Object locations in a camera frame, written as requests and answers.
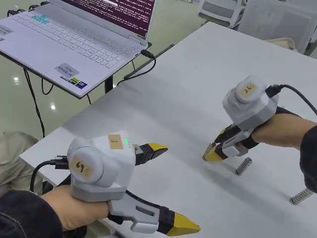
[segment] laptop screen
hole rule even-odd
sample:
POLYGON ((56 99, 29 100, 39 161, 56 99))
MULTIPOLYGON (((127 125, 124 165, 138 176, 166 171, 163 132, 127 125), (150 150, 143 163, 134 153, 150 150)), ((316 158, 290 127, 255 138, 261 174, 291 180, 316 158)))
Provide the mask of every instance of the laptop screen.
POLYGON ((146 38, 155 0, 62 0, 146 38))

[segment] handwritten number label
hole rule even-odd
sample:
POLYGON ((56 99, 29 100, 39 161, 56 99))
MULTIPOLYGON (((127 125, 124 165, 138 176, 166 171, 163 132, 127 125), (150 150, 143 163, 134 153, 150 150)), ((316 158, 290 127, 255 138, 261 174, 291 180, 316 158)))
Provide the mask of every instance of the handwritten number label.
POLYGON ((83 162, 82 159, 77 156, 74 157, 74 159, 69 165, 69 168, 72 169, 73 172, 82 176, 85 179, 89 179, 94 171, 92 167, 83 162))
POLYGON ((248 83, 240 91, 241 95, 245 98, 248 98, 256 91, 256 88, 257 86, 254 83, 248 83))

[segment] white table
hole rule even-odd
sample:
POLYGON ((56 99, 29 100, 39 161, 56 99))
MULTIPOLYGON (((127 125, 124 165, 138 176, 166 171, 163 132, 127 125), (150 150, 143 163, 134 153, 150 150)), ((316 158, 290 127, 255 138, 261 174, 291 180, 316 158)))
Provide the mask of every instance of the white table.
MULTIPOLYGON (((299 152, 258 146, 241 177, 243 158, 203 161, 208 143, 231 121, 221 101, 250 74, 269 84, 289 83, 316 104, 317 61, 208 23, 158 59, 145 76, 122 83, 21 155, 33 167, 65 154, 75 136, 90 139, 122 129, 133 143, 156 142, 169 151, 135 169, 129 190, 182 213, 202 230, 193 238, 298 238, 317 233, 317 196, 298 206, 288 201, 304 188, 299 152)), ((280 104, 310 119, 310 109, 286 89, 280 104)), ((40 173, 60 183, 66 171, 40 173)), ((133 238, 130 223, 118 226, 133 238)))

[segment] laptop keyboard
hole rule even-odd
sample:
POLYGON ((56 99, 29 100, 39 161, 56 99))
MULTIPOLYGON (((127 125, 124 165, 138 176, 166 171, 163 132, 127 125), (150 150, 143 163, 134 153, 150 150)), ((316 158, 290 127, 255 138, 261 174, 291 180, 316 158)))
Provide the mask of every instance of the laptop keyboard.
POLYGON ((70 48, 107 68, 115 66, 120 60, 130 56, 130 54, 136 50, 135 47, 126 48, 104 36, 99 36, 100 40, 97 40, 78 29, 66 28, 56 20, 44 15, 24 12, 12 18, 20 24, 41 33, 64 47, 70 48))

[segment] laptop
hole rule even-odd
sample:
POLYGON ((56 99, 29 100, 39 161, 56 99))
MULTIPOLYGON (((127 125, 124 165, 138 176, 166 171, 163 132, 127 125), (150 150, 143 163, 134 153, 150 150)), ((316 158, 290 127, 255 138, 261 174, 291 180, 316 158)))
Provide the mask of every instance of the laptop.
POLYGON ((51 0, 0 20, 0 54, 82 98, 148 47, 156 0, 51 0))

